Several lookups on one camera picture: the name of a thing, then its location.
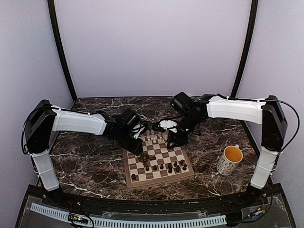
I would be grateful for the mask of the wooden chess board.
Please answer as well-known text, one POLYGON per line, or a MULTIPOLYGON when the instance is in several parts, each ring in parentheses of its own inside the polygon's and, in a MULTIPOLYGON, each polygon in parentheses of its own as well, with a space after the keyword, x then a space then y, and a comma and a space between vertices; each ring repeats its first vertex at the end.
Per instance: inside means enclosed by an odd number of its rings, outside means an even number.
POLYGON ((175 181, 186 180, 194 177, 194 171, 191 163, 181 147, 175 147, 168 149, 167 132, 155 132, 154 130, 147 131, 141 136, 143 140, 142 148, 143 153, 148 155, 155 155, 156 159, 148 161, 149 171, 145 170, 144 164, 139 161, 139 156, 133 153, 123 150, 123 162, 125 169, 125 178, 127 188, 142 189, 152 187, 159 184, 171 183, 175 181), (184 166, 180 165, 180 161, 184 160, 184 164, 187 165, 187 169, 184 171, 184 166), (180 172, 176 173, 173 166, 174 162, 177 161, 180 167, 180 172), (172 164, 172 173, 168 173, 168 164, 172 164), (136 175, 136 180, 132 180, 132 174, 136 175))

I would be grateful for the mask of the patterned mug yellow inside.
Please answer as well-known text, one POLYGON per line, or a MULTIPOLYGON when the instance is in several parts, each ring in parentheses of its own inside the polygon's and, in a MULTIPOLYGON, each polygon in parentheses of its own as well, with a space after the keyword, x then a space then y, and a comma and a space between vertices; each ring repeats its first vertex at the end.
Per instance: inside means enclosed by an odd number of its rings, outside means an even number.
POLYGON ((227 146, 217 162, 217 171, 223 176, 229 176, 236 170, 242 160, 243 153, 239 145, 227 146))

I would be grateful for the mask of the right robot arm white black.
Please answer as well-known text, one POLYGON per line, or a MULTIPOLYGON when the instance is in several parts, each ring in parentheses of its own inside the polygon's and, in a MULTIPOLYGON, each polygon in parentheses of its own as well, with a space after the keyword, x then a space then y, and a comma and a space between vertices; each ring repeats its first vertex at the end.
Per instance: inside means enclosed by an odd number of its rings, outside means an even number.
POLYGON ((207 119, 232 119, 241 123, 255 123, 262 127, 261 149, 256 168, 250 181, 253 187, 245 192, 242 201, 253 206, 261 198, 261 192, 270 174, 275 170, 279 154, 283 150, 287 120, 276 96, 266 99, 242 99, 205 94, 194 100, 180 92, 170 105, 182 117, 160 121, 159 126, 169 130, 169 146, 184 146, 188 135, 207 119))

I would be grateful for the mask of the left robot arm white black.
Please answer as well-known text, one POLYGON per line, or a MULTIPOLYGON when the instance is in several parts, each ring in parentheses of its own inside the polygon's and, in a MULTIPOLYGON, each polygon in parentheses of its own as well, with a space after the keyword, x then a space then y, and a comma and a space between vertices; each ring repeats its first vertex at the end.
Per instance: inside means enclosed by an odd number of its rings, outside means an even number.
POLYGON ((60 190, 50 157, 50 138, 53 133, 86 133, 117 142, 121 148, 139 156, 143 152, 140 135, 148 125, 139 115, 126 109, 122 114, 109 115, 103 110, 93 113, 61 108, 41 100, 26 118, 21 133, 21 149, 30 155, 33 167, 49 192, 48 199, 57 207, 67 203, 60 190))

